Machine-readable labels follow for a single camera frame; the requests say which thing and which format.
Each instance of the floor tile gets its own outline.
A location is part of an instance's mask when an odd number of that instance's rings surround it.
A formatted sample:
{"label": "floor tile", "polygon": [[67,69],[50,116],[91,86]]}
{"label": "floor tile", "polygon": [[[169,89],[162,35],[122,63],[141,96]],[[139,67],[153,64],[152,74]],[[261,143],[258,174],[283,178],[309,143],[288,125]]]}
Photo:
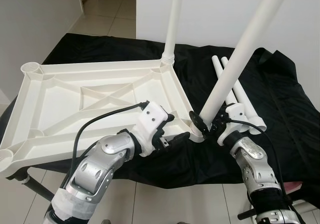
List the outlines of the floor tile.
{"label": "floor tile", "polygon": [[135,185],[131,180],[112,180],[89,224],[100,224],[104,219],[112,224],[131,224]]}
{"label": "floor tile", "polygon": [[[41,182],[45,170],[30,168],[28,173]],[[0,222],[22,224],[36,193],[16,180],[0,179]]]}
{"label": "floor tile", "polygon": [[135,39],[136,38],[135,20],[125,20],[115,18],[108,36]]}
{"label": "floor tile", "polygon": [[250,207],[246,186],[244,184],[223,184],[223,187],[231,224],[252,224],[250,218],[239,220],[237,217]]}
{"label": "floor tile", "polygon": [[85,15],[115,17],[123,0],[87,0],[84,4]]}
{"label": "floor tile", "polygon": [[137,183],[133,224],[229,224],[221,184],[161,189]]}
{"label": "floor tile", "polygon": [[[44,175],[42,185],[53,193],[56,193],[64,177],[65,174],[48,170]],[[42,223],[49,205],[50,202],[48,200],[37,194],[24,224]]]}
{"label": "floor tile", "polygon": [[94,15],[86,15],[81,18],[71,30],[71,33],[107,35],[113,23],[111,17],[101,17]]}
{"label": "floor tile", "polygon": [[314,210],[313,213],[314,213],[315,219],[317,221],[317,224],[320,224],[320,210],[319,209]]}
{"label": "floor tile", "polygon": [[136,0],[123,0],[119,11],[116,15],[117,18],[122,19],[136,19]]}
{"label": "floor tile", "polygon": [[314,217],[312,211],[302,213],[301,217],[305,221],[306,224],[317,224],[316,218]]}

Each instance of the black fabric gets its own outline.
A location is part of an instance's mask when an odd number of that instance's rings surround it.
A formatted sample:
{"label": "black fabric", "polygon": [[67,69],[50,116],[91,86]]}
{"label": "black fabric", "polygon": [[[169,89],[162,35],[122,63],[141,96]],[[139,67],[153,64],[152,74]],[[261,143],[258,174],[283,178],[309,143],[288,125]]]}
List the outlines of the black fabric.
{"label": "black fabric", "polygon": [[250,199],[257,214],[270,210],[289,210],[283,192],[278,188],[254,191],[251,193]]}
{"label": "black fabric", "polygon": [[289,194],[291,200],[305,200],[317,208],[320,208],[320,186],[319,184],[303,183],[301,188]]}
{"label": "black fabric", "polygon": [[[67,34],[43,64],[151,60],[159,59],[163,50],[164,44],[157,42]],[[232,52],[232,48],[226,47],[176,45],[174,70],[196,113],[199,114],[217,81],[212,55],[229,58]],[[262,63],[265,53],[263,48],[255,51],[239,80],[267,124],[266,133],[274,142],[284,181],[318,184],[320,114],[297,82],[295,64],[278,51]],[[0,133],[10,113],[11,110],[7,110],[0,118]],[[277,175],[268,141],[263,135],[250,138],[267,152],[269,164]],[[37,167],[67,172],[70,160]],[[135,157],[114,176],[162,188],[242,182],[235,160],[213,139],[203,143],[186,141],[170,152]]]}

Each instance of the white plastic pipe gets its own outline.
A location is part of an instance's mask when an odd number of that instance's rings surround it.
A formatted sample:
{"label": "white plastic pipe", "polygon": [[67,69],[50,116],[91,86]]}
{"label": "white plastic pipe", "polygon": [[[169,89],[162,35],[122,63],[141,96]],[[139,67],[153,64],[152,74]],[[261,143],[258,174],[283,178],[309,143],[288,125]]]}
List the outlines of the white plastic pipe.
{"label": "white plastic pipe", "polygon": [[171,12],[169,18],[168,31],[165,40],[165,48],[162,54],[161,62],[166,65],[174,64],[175,44],[178,32],[179,17],[181,12],[182,0],[172,0]]}
{"label": "white plastic pipe", "polygon": [[[228,64],[228,59],[226,57],[222,57],[221,58],[222,64],[223,66],[226,68],[227,64]],[[267,126],[265,125],[264,121],[262,120],[261,117],[258,116],[258,114],[256,113],[255,108],[253,107],[250,99],[248,98],[244,88],[242,87],[241,83],[239,80],[236,80],[234,86],[233,86],[233,91],[236,95],[236,98],[239,100],[240,103],[244,104],[244,111],[245,111],[245,115],[248,118],[248,121],[259,127],[261,130],[265,131],[267,129]],[[249,132],[252,135],[258,135],[260,134],[259,131],[257,131],[256,129],[250,127],[249,128]]]}
{"label": "white plastic pipe", "polygon": [[[220,61],[219,61],[219,58],[218,58],[217,55],[214,55],[214,56],[212,56],[211,59],[212,59],[212,62],[213,62],[214,69],[216,70],[216,71],[215,71],[215,72],[216,72],[216,75],[217,75],[217,77],[219,78],[220,75],[221,75],[222,72],[223,72],[223,68],[222,68],[221,63],[220,63]],[[238,101],[237,101],[237,99],[236,99],[236,97],[235,97],[235,95],[234,95],[234,92],[233,92],[232,90],[229,92],[228,96],[226,97],[225,103],[226,103],[227,105],[232,104],[232,103],[235,103],[235,104],[241,105],[241,107],[242,107],[243,109],[244,109],[244,107],[245,107],[244,104],[238,103]],[[242,119],[238,119],[238,120],[248,121],[248,119],[247,119],[246,116],[243,116]],[[241,129],[240,129],[240,132],[242,133],[242,132],[245,132],[245,131],[247,131],[247,130],[249,130],[249,126],[247,126],[247,125],[242,125],[242,127],[241,127]]]}
{"label": "white plastic pipe", "polygon": [[[221,66],[221,63],[219,61],[219,58],[217,55],[213,55],[212,56],[212,62],[213,62],[213,66],[214,66],[214,69],[215,69],[215,72],[216,72],[216,75],[218,78],[220,78],[221,74],[222,74],[222,71],[223,71],[223,68]],[[234,92],[232,90],[230,90],[229,94],[227,95],[226,99],[225,99],[225,103],[227,105],[231,104],[231,103],[238,103],[235,95],[234,95]]]}
{"label": "white plastic pipe", "polygon": [[[221,77],[218,79],[201,110],[200,117],[209,128],[211,128],[214,117],[241,72],[244,70],[254,50],[257,48],[261,35],[270,24],[283,1],[284,0],[262,0],[259,4],[255,15],[250,20],[249,25],[237,44],[229,60],[229,64],[221,74]],[[194,125],[192,126],[192,130],[195,135],[201,136],[200,131]]]}

